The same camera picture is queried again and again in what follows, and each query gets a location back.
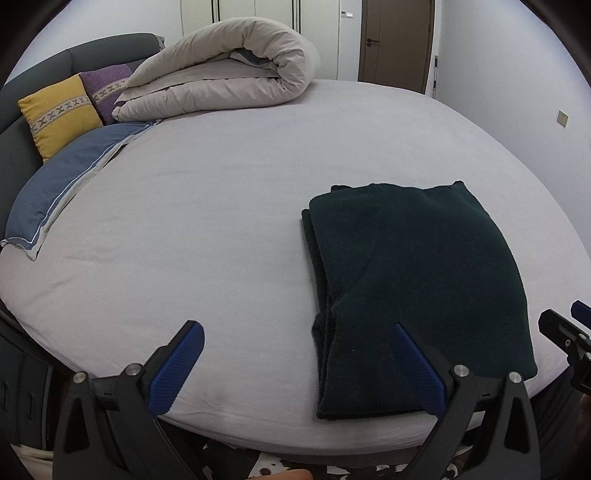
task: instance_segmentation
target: wall switch panel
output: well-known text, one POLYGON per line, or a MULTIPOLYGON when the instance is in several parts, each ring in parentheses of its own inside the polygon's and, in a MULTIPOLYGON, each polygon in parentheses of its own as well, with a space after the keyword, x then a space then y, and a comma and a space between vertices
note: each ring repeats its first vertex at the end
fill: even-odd
POLYGON ((562 110, 558 111, 558 118, 556 119, 556 121, 558 123, 560 123, 560 125, 562 125, 563 127, 566 127, 566 122, 569 121, 569 116, 564 113, 562 110))

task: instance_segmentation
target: white wardrobe door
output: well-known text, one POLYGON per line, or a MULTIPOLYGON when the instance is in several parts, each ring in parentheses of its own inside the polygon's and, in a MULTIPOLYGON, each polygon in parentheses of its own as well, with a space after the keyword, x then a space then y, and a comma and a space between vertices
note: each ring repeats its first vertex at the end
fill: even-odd
POLYGON ((255 0, 255 14, 293 28, 293 1, 296 0, 255 0))
POLYGON ((339 60, 339 0, 300 0, 300 33, 320 53, 318 78, 336 80, 339 60))
POLYGON ((181 0, 183 34, 189 35, 212 23, 212 0, 181 0))
POLYGON ((219 0, 219 6, 220 20, 255 16, 255 0, 219 0))

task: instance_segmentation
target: yellow cushion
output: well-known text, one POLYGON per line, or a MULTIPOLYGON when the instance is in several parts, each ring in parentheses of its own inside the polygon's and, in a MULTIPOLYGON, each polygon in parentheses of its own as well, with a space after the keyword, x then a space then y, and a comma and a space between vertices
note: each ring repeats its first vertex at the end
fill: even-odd
POLYGON ((75 138, 103 125, 79 75, 19 100, 18 106, 44 162, 75 138))

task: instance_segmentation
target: fitted sheet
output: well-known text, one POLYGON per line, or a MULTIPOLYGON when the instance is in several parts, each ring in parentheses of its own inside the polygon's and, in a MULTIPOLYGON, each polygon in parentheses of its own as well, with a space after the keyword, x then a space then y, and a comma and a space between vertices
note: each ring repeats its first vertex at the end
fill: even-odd
POLYGON ((537 329, 591 301, 591 263, 569 220, 509 151, 407 90, 315 81, 296 100, 168 119, 127 145, 67 205, 37 260, 8 245, 0 296, 75 370, 116 375, 187 319, 206 345, 172 422, 232 445, 350 455, 417 445, 424 413, 315 417, 316 291, 300 213, 333 184, 421 188, 463 180, 503 233, 528 300, 539 392, 565 367, 537 329))

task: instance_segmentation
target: white wall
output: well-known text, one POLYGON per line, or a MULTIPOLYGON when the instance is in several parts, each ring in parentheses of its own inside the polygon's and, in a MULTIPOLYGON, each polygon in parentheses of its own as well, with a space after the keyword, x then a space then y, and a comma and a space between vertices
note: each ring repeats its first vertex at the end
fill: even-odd
POLYGON ((359 50, 361 46, 362 0, 340 0, 339 65, 337 80, 357 81, 359 76, 359 50), (342 12, 353 15, 343 17, 342 12))
POLYGON ((72 0, 29 45, 9 80, 66 48, 97 38, 149 32, 166 45, 182 36, 180 0, 72 0))
POLYGON ((431 46, 431 65, 427 77, 425 95, 433 96, 433 80, 435 79, 435 55, 439 54, 441 43, 441 5, 444 0, 435 0, 435 19, 433 21, 433 45, 431 46))
POLYGON ((591 88, 519 0, 443 0, 437 99, 519 158, 591 253, 591 88), (567 127, 556 122, 569 115, 567 127))

